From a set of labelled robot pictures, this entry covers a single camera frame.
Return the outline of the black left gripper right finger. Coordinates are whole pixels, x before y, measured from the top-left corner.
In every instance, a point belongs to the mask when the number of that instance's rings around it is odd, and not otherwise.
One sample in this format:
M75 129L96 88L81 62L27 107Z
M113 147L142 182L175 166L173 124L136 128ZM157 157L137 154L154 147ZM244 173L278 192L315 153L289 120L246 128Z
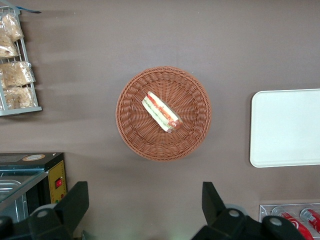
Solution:
M194 240L259 240L260 224L242 211L227 208L212 182L202 183L202 212L206 220Z

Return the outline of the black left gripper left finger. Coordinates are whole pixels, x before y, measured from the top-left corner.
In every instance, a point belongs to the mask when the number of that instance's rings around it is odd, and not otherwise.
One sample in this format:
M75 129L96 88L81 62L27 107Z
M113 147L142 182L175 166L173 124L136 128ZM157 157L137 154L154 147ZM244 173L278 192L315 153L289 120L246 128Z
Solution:
M71 240L73 233L89 208L86 181L77 182L55 205L39 207L29 217L33 240Z

